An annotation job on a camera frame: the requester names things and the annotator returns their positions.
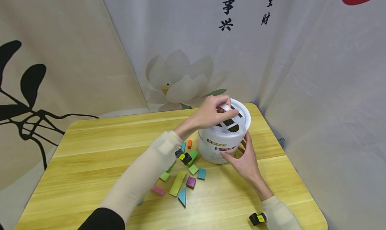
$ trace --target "tabletop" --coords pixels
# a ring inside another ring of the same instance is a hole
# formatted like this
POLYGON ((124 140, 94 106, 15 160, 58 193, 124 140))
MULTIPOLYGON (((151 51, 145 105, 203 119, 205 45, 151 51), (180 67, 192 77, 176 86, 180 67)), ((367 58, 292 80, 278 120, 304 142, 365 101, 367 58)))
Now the tabletop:
MULTIPOLYGON (((297 217, 303 230, 327 229, 319 207, 290 163, 265 119, 252 103, 249 132, 262 176, 297 217)), ((163 131, 171 131, 196 109, 77 121, 67 129, 43 177, 23 212, 16 230, 75 230, 106 197, 127 167, 163 131)), ((197 151, 197 132, 192 149, 197 151)), ((148 192, 126 229, 266 229, 253 227, 249 216, 262 211, 253 188, 230 164, 215 165, 200 156, 206 179, 187 188, 186 208, 168 194, 179 170, 177 161, 167 182, 156 185, 164 197, 148 192)))

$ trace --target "orange block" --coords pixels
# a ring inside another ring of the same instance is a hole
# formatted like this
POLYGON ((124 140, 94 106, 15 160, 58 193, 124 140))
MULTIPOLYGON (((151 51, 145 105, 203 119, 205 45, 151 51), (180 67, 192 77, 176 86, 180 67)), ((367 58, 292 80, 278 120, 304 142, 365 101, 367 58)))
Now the orange block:
POLYGON ((192 148, 192 143, 193 143, 192 140, 189 140, 189 141, 188 141, 188 149, 191 149, 191 148, 192 148))

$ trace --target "bucket lid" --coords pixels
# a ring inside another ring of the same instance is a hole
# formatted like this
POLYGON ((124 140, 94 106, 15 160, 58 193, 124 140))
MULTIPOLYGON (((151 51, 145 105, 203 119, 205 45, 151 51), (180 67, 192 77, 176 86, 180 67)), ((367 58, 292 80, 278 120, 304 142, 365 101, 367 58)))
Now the bucket lid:
POLYGON ((247 128, 249 128, 251 124, 251 115, 249 114, 249 111, 244 105, 242 105, 237 100, 231 99, 230 107, 224 103, 220 104, 219 107, 225 111, 237 109, 239 111, 239 114, 234 118, 223 121, 218 125, 213 126, 211 128, 212 130, 224 134, 232 134, 238 131, 242 131, 243 134, 247 133, 247 128))

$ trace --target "hand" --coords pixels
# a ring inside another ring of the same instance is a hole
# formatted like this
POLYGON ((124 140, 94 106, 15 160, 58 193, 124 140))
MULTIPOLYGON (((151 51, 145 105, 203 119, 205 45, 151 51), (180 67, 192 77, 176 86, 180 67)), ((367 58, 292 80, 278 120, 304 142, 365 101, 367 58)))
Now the hand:
POLYGON ((249 132, 246 133, 241 144, 244 146, 245 150, 239 147, 239 150, 243 153, 239 159, 234 158, 226 152, 220 152, 220 154, 242 177, 244 177, 244 179, 252 183, 257 179, 260 179, 261 175, 249 132))
POLYGON ((200 108, 177 126, 174 132, 185 141, 194 131, 211 128, 222 121, 235 117, 239 113, 238 110, 218 110, 218 106, 221 103, 231 106, 231 99, 228 95, 208 96, 200 108))
POLYGON ((220 154, 242 177, 244 177, 244 179, 252 184, 261 201, 267 200, 273 196, 273 193, 260 174, 256 153, 253 149, 249 132, 247 132, 244 139, 245 141, 242 141, 241 144, 244 146, 245 150, 239 147, 239 150, 243 153, 242 157, 239 159, 236 159, 225 152, 220 152, 220 154))
POLYGON ((238 110, 224 111, 218 109, 221 103, 231 106, 231 99, 228 95, 208 96, 200 108, 190 116, 190 120, 196 122, 198 129, 208 129, 235 117, 239 113, 238 110))

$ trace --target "yellow block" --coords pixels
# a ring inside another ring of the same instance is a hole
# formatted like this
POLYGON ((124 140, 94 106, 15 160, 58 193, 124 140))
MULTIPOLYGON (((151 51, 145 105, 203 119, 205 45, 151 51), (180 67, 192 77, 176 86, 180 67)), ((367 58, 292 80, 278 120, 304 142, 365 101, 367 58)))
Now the yellow block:
POLYGON ((180 187, 182 185, 182 182, 184 181, 186 172, 185 171, 179 171, 177 174, 176 179, 173 182, 173 185, 171 186, 169 194, 176 197, 178 194, 178 191, 180 190, 180 187))
POLYGON ((265 222, 264 217, 262 215, 257 215, 257 219, 259 222, 265 222))

